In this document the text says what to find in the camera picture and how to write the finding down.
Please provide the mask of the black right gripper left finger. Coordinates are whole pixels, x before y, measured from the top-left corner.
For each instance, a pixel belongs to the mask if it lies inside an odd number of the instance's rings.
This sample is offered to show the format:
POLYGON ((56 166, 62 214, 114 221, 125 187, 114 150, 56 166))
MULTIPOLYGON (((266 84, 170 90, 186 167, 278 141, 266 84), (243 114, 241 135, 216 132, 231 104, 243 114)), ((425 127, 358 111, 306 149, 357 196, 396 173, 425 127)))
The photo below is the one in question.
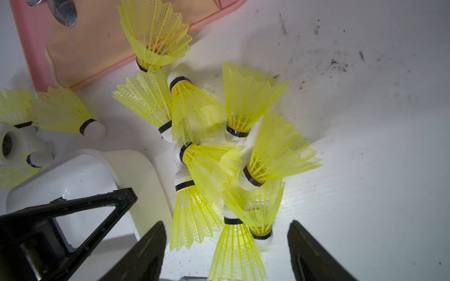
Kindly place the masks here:
POLYGON ((102 281, 157 281, 166 247, 166 229, 158 221, 103 277, 102 281))

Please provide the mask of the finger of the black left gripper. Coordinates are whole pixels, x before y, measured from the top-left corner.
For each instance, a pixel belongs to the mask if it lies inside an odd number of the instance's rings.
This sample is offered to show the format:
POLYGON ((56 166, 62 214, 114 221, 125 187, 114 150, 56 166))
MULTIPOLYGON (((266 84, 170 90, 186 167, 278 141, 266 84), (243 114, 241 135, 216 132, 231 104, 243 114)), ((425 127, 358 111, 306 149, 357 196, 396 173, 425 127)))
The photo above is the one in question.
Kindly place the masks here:
POLYGON ((74 200, 60 197, 1 216, 1 280, 69 280, 137 200, 126 188, 74 200), (56 219, 103 207, 113 210, 79 247, 71 246, 56 219))

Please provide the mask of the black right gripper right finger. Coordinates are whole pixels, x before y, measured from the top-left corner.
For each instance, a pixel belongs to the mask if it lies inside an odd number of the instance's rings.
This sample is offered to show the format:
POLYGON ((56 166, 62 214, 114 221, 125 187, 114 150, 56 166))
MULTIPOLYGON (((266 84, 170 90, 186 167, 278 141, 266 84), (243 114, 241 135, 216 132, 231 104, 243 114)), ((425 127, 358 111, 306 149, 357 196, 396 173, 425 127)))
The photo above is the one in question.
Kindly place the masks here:
POLYGON ((287 234, 292 270, 298 281, 356 281, 297 220, 287 234))

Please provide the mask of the yellow shuttlecock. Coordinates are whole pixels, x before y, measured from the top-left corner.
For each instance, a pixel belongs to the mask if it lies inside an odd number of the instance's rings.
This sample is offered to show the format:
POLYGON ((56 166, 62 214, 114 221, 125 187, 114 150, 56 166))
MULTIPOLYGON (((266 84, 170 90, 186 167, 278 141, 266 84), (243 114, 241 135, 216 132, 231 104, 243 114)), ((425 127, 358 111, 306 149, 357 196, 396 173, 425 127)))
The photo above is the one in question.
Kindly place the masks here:
POLYGON ((119 103, 155 126, 161 137, 173 142, 172 94, 162 68, 139 71, 137 77, 127 78, 112 93, 119 103))
POLYGON ((162 68, 184 57, 191 49, 189 27, 170 2, 122 1, 120 23, 144 72, 162 68))
POLYGON ((38 92, 27 109, 30 120, 42 129, 79 133, 91 140, 106 135, 105 125, 96 120, 71 89, 58 86, 38 92))
POLYGON ((213 210, 223 214, 225 184, 239 174, 242 151, 236 146, 175 145, 176 160, 187 166, 200 194, 213 210))
POLYGON ((288 84, 260 70, 231 62, 224 62, 222 70, 227 110, 225 138, 240 142, 287 91, 288 84))
POLYGON ((167 82, 172 94, 172 137, 179 146, 198 144, 221 128, 227 119, 222 103, 182 72, 171 72, 167 82))
POLYGON ((239 173, 239 183, 253 192, 268 181, 294 176, 322 166, 317 151, 294 124, 275 113, 266 113, 250 160, 239 173))
POLYGON ((271 180, 253 192, 242 188, 237 181, 225 184, 223 214, 240 219, 250 230, 258 247, 268 246, 274 237, 273 223, 280 209, 285 183, 271 180))
POLYGON ((33 125, 28 110, 31 107, 30 100, 34 99, 31 89, 3 89, 1 90, 1 122, 14 126, 17 129, 37 132, 33 125))
POLYGON ((202 197, 189 170, 182 168, 175 174, 176 202, 173 212, 169 249, 189 249, 213 237, 221 230, 223 221, 213 207, 202 197))

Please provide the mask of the beige folded cloth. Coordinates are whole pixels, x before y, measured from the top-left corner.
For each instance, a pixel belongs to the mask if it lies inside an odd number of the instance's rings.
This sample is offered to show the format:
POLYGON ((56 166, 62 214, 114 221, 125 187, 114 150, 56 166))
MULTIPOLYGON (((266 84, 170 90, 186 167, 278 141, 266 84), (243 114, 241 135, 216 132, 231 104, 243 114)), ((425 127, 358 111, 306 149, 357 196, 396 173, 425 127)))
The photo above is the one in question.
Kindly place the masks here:
MULTIPOLYGON (((56 64, 56 75, 61 86, 76 82, 79 76, 89 76, 88 67, 102 66, 102 61, 120 55, 129 57, 130 44, 120 23, 118 6, 122 1, 74 1, 77 11, 75 26, 69 30, 54 26, 47 50, 56 64)), ((214 1, 187 1, 192 16, 202 19, 201 12, 211 12, 214 1)))

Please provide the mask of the pink plastic tray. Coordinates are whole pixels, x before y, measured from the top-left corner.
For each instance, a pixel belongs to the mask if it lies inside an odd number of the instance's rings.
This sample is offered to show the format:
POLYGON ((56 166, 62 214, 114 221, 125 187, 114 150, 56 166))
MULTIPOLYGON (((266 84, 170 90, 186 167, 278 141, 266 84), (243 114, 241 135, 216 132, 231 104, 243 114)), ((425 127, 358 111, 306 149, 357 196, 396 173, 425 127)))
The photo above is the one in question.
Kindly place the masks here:
MULTIPOLYGON (((11 11, 15 20, 16 29, 21 41, 25 60, 30 71, 30 76, 36 91, 44 91, 49 87, 60 84, 56 75, 56 64, 51 59, 47 50, 51 30, 54 26, 59 29, 69 30, 69 27, 62 26, 52 16, 47 5, 38 5, 36 8, 30 7, 25 1, 10 1, 11 11)), ((193 35, 198 30, 205 28, 214 21, 223 18, 238 10, 245 1, 214 1, 217 6, 211 12, 201 12, 202 19, 192 16, 193 10, 187 7, 187 1, 182 1, 181 6, 177 1, 171 2, 174 11, 183 16, 183 22, 189 22, 188 34, 193 35)), ((105 75, 118 70, 130 63, 135 63, 136 56, 131 53, 131 48, 127 48, 129 57, 120 55, 112 60, 102 61, 102 66, 88 67, 89 76, 79 76, 79 71, 75 71, 76 82, 65 87, 71 89, 81 89, 105 75)))

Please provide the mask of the steel spoon on tray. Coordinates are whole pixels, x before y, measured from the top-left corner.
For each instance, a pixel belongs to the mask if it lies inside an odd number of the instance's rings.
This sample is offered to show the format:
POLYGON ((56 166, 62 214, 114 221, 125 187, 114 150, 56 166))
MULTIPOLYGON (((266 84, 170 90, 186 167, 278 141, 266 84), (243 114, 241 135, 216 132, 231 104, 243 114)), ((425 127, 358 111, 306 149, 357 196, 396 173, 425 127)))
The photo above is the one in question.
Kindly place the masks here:
POLYGON ((77 11, 72 0, 47 0, 50 13, 64 26, 75 26, 77 11))

